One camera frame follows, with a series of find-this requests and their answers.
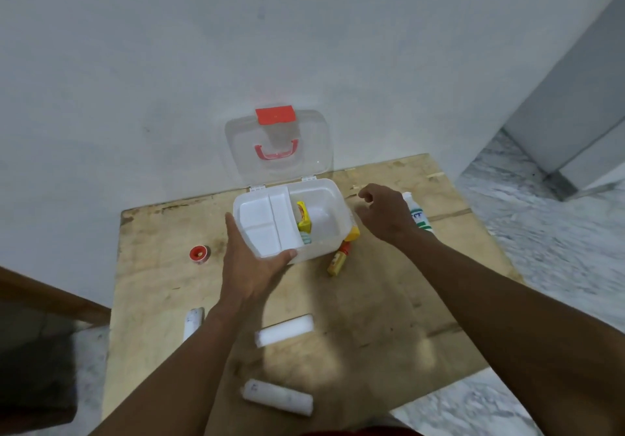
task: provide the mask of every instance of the red handle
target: red handle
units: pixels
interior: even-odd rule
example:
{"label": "red handle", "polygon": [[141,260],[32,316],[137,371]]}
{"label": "red handle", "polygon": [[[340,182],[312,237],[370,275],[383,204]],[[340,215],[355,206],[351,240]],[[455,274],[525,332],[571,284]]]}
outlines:
{"label": "red handle", "polygon": [[280,153],[271,153],[270,155],[265,155],[265,153],[262,152],[262,146],[261,145],[256,145],[254,147],[254,149],[256,150],[256,154],[258,155],[258,157],[261,158],[262,160],[278,160],[280,158],[288,158],[293,153],[295,153],[295,151],[298,148],[298,144],[299,144],[299,140],[296,138],[295,140],[291,140],[291,151],[282,151]]}

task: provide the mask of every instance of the marble floor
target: marble floor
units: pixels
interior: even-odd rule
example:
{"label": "marble floor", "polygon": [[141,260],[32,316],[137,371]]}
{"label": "marble floor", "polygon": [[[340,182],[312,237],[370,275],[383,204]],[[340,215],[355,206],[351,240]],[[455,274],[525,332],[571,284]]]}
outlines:
{"label": "marble floor", "polygon": [[[625,185],[557,201],[538,167],[500,132],[457,180],[473,211],[528,284],[625,331]],[[84,436],[99,421],[107,329],[74,334],[78,413],[32,432]],[[425,436],[534,436],[531,417],[488,369],[393,414]]]}

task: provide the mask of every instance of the person's left hand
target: person's left hand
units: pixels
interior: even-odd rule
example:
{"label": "person's left hand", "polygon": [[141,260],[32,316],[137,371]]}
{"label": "person's left hand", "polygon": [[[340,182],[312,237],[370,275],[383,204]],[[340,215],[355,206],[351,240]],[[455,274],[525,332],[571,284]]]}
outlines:
{"label": "person's left hand", "polygon": [[282,271],[298,252],[291,249],[275,257],[257,258],[243,240],[230,212],[226,213],[226,228],[228,245],[219,302],[230,310],[246,314],[277,285]]}

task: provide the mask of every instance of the hand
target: hand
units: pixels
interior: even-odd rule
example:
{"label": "hand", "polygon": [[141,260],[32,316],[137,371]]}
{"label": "hand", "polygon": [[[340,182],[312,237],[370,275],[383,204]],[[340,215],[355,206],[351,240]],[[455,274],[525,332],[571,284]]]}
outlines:
{"label": "hand", "polygon": [[397,246],[407,235],[419,230],[400,192],[371,183],[360,190],[358,197],[371,205],[359,204],[355,212],[380,240]]}
{"label": "hand", "polygon": [[281,272],[298,252],[285,250],[275,257],[257,258],[230,213],[226,213],[226,228],[228,245],[219,302],[230,310],[246,314],[256,302],[269,295],[282,278]]}

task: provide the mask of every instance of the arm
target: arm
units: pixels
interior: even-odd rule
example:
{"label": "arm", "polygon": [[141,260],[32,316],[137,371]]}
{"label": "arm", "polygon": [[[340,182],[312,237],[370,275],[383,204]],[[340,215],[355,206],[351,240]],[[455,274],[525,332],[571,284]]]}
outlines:
{"label": "arm", "polygon": [[199,329],[92,436],[204,434],[241,322],[277,285],[280,272],[297,253],[285,250],[270,259],[256,258],[243,241],[231,214],[226,214],[226,227],[228,247],[218,303]]}
{"label": "arm", "polygon": [[418,267],[546,436],[625,433],[625,335],[442,244],[397,191],[359,196],[363,224]]}

